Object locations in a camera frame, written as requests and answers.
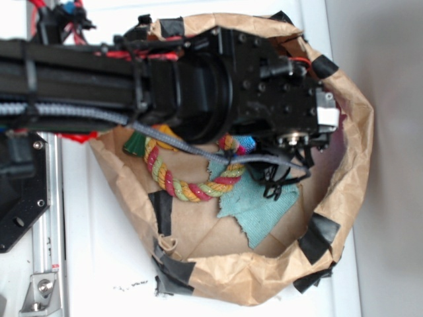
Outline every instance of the cable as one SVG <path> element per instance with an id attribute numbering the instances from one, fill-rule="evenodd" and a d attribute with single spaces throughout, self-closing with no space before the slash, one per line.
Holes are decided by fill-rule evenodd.
<path id="1" fill-rule="evenodd" d="M 34 36 L 37 33 L 37 22 L 36 22 L 37 15 L 38 15 L 38 9 L 34 7 L 31 12 L 31 21 L 30 21 L 31 36 Z"/>
<path id="2" fill-rule="evenodd" d="M 29 2 L 31 2 L 37 9 L 46 7 L 46 3 L 44 2 L 44 0 L 28 0 Z"/>
<path id="3" fill-rule="evenodd" d="M 9 102 L 0 104 L 0 116 L 19 116 L 23 114 L 28 107 L 27 103 L 24 102 Z M 116 112 L 101 110 L 98 108 L 90 107 L 76 107 L 69 104 L 46 104 L 46 103 L 37 103 L 35 107 L 38 110 L 40 116 L 64 116 L 64 117 L 78 117 L 78 118 L 91 118 L 97 120 L 103 120 L 106 122 L 112 122 L 118 125 L 126 126 L 129 122 L 129 117 L 118 114 Z M 276 165 L 285 165 L 291 168 L 296 168 L 298 170 L 304 171 L 306 174 L 309 174 L 309 169 L 305 166 L 300 166 L 292 162 L 287 162 L 283 158 L 276 157 L 274 155 L 262 155 L 262 154 L 248 154 L 243 156 L 237 156 L 233 158 L 227 158 L 223 155 L 207 152 L 205 150 L 199 149 L 192 145 L 187 144 L 186 142 L 171 137 L 165 133 L 162 133 L 148 125 L 143 125 L 139 122 L 134 122 L 131 126 L 136 131 L 157 139 L 161 142 L 167 143 L 181 151 L 194 154 L 202 155 L 208 160 L 214 162 L 228 165 L 228 164 L 245 164 L 250 162 L 267 162 L 270 164 Z"/>
<path id="4" fill-rule="evenodd" d="M 298 61 L 300 63 L 304 63 L 306 64 L 306 70 L 309 71 L 311 69 L 311 61 L 308 58 L 304 58 L 304 57 L 290 57 L 289 58 L 292 61 Z"/>

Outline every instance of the brown paper bag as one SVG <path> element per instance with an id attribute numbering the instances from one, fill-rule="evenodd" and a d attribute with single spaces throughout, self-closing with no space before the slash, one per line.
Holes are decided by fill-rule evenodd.
<path id="1" fill-rule="evenodd" d="M 130 130 L 116 128 L 91 146 L 122 209 L 152 255 L 159 291 L 250 306 L 263 303 L 293 282 L 304 291 L 339 261 L 364 199 L 373 109 L 354 83 L 286 22 L 233 14 L 196 15 L 158 20 L 151 25 L 151 35 L 163 38 L 163 33 L 168 36 L 179 30 L 189 36 L 214 26 L 270 38 L 281 52 L 309 58 L 314 75 L 333 93 L 344 115 L 329 149 L 314 153 L 312 177 L 299 185 L 297 203 L 257 248 L 248 247 L 234 218 L 216 217 L 217 199 L 190 203 L 164 195 L 142 158 L 122 151 Z M 201 157 L 171 151 L 161 151 L 161 155 L 168 158 L 168 168 L 187 182 L 209 177 L 208 162 Z"/>

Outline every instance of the black metal bracket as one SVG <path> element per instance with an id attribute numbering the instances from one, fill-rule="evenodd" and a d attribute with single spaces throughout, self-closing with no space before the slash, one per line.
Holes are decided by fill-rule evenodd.
<path id="1" fill-rule="evenodd" d="M 36 173 L 30 178 L 0 177 L 0 253 L 6 253 L 31 228 L 49 206 L 47 143 L 36 133 L 28 140 Z"/>

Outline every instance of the black tape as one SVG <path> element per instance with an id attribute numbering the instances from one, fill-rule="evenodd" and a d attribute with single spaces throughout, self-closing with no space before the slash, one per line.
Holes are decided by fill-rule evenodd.
<path id="1" fill-rule="evenodd" d="M 164 38 L 169 38 L 176 35 L 184 35 L 184 19 L 179 18 L 162 18 L 160 19 L 161 25 L 161 36 Z"/>
<path id="2" fill-rule="evenodd" d="M 287 22 L 293 25 L 292 20 L 282 10 L 276 13 L 275 15 L 272 15 L 270 19 L 280 22 Z"/>
<path id="3" fill-rule="evenodd" d="M 318 213 L 311 216 L 307 232 L 298 240 L 310 264 L 316 263 L 330 248 L 340 227 L 338 223 Z"/>
<path id="4" fill-rule="evenodd" d="M 124 38 L 129 42 L 146 40 L 152 22 L 150 15 L 140 15 L 138 24 L 127 31 Z"/>
<path id="5" fill-rule="evenodd" d="M 157 277 L 157 293 L 192 295 L 194 288 L 188 284 L 195 262 L 180 262 L 172 259 L 154 240 L 154 253 L 162 262 L 153 257 Z"/>
<path id="6" fill-rule="evenodd" d="M 154 253 L 162 262 L 160 270 L 182 284 L 188 285 L 192 270 L 196 263 L 176 261 L 164 253 L 157 240 L 154 241 L 154 245 Z"/>
<path id="7" fill-rule="evenodd" d="M 172 234 L 172 196 L 165 190 L 148 194 L 151 203 L 153 204 L 154 212 L 157 218 L 157 225 L 159 233 L 165 236 Z"/>
<path id="8" fill-rule="evenodd" d="M 299 291 L 301 294 L 309 289 L 312 285 L 319 286 L 320 280 L 324 277 L 331 277 L 332 276 L 332 268 L 324 269 L 322 271 L 310 274 L 308 276 L 302 277 L 297 281 L 293 282 L 293 286 Z"/>
<path id="9" fill-rule="evenodd" d="M 156 276 L 156 295 L 158 294 L 180 294 L 180 295 L 192 295 L 194 288 L 181 283 L 177 279 L 174 279 L 169 274 L 166 274 L 162 270 L 162 265 L 153 258 L 153 264 L 155 265 L 157 276 Z"/>
<path id="10" fill-rule="evenodd" d="M 328 78 L 335 74 L 339 67 L 329 58 L 324 55 L 320 55 L 314 62 L 311 63 L 311 68 L 320 79 Z"/>

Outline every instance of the teal cloth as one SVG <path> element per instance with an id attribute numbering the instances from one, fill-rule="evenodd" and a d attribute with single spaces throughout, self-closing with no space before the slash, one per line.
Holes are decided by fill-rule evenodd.
<path id="1" fill-rule="evenodd" d="M 218 177 L 225 166 L 210 162 L 211 179 Z M 245 171 L 233 190 L 220 197 L 221 210 L 218 218 L 233 216 L 246 233 L 250 248 L 256 248 L 278 221 L 297 201 L 299 191 L 296 185 L 282 187 L 277 201 L 264 198 L 264 186 L 255 182 Z"/>

